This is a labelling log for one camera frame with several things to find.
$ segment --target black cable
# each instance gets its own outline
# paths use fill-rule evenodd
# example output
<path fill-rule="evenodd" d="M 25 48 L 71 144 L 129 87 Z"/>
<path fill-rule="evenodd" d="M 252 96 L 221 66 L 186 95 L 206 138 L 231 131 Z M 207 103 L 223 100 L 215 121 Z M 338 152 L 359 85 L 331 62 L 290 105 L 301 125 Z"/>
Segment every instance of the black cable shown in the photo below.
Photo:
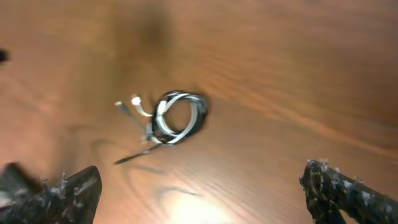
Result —
<path fill-rule="evenodd" d="M 172 105 L 180 100 L 187 100 L 191 106 L 191 119 L 188 126 L 182 130 L 173 130 L 165 121 L 165 114 L 172 107 Z M 169 91 L 163 94 L 156 104 L 153 114 L 146 113 L 141 106 L 141 99 L 138 96 L 133 96 L 131 103 L 136 107 L 137 111 L 146 117 L 151 117 L 150 123 L 144 128 L 138 119 L 130 112 L 129 108 L 121 102 L 115 105 L 131 117 L 140 128 L 145 129 L 146 140 L 156 143 L 155 146 L 142 151 L 133 156 L 125 157 L 116 161 L 114 164 L 121 164 L 133 158 L 143 156 L 150 153 L 154 149 L 159 148 L 161 145 L 175 146 L 180 144 L 186 138 L 196 134 L 205 123 L 208 114 L 209 104 L 206 98 L 199 94 L 189 93 L 186 91 Z"/>

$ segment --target wood grain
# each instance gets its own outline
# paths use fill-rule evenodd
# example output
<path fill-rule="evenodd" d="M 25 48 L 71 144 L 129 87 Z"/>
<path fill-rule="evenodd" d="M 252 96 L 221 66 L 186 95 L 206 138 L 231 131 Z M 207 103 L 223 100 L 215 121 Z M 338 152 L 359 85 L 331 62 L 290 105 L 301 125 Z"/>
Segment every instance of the wood grain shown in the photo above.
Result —
<path fill-rule="evenodd" d="M 98 166 L 98 224 L 311 223 L 299 177 L 321 157 L 398 199 L 397 12 L 393 0 L 0 0 L 0 163 L 41 179 Z M 210 97 L 203 131 L 113 166 L 145 148 L 114 102 L 139 93 L 150 108 L 174 89 Z"/>

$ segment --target wooden table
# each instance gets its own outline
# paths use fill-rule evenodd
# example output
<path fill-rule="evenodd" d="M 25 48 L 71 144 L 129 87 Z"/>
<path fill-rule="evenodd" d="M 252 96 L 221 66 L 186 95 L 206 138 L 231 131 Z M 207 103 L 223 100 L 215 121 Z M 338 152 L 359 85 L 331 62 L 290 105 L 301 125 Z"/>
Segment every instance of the wooden table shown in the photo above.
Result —
<path fill-rule="evenodd" d="M 98 166 L 96 224 L 311 223 L 319 158 L 398 199 L 397 25 L 392 0 L 0 0 L 0 163 Z M 112 165 L 146 147 L 114 102 L 174 89 L 210 97 L 203 130 Z"/>

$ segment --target table surface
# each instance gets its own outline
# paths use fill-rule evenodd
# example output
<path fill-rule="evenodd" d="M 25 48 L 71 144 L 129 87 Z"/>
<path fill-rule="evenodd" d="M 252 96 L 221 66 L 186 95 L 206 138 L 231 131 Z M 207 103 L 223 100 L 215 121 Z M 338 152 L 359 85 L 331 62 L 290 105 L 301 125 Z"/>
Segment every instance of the table surface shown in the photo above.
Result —
<path fill-rule="evenodd" d="M 393 0 L 0 0 L 0 163 L 41 179 L 96 165 L 95 224 L 311 223 L 299 177 L 319 158 L 398 199 L 397 12 Z M 148 146 L 114 102 L 138 93 L 150 110 L 175 89 L 208 95 L 203 130 L 112 165 Z"/>

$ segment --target coiled cable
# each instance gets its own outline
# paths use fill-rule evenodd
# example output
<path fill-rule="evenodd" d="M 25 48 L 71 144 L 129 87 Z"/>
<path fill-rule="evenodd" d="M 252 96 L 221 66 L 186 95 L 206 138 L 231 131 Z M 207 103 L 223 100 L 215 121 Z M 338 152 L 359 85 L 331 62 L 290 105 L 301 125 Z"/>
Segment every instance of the coiled cable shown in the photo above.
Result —
<path fill-rule="evenodd" d="M 173 104 L 180 100 L 189 101 L 191 107 L 191 118 L 185 129 L 173 130 L 166 123 L 165 114 Z M 148 154 L 161 145 L 174 146 L 181 143 L 186 138 L 197 133 L 203 127 L 209 110 L 209 104 L 204 96 L 179 90 L 169 91 L 163 94 L 157 102 L 153 114 L 145 112 L 141 106 L 141 99 L 137 95 L 132 96 L 131 104 L 136 107 L 139 114 L 150 118 L 150 123 L 148 123 L 146 127 L 138 121 L 124 103 L 119 101 L 115 105 L 137 122 L 142 129 L 144 129 L 146 141 L 152 141 L 156 143 L 156 145 L 136 155 L 121 159 L 115 162 L 115 164 L 121 164 L 138 156 Z"/>

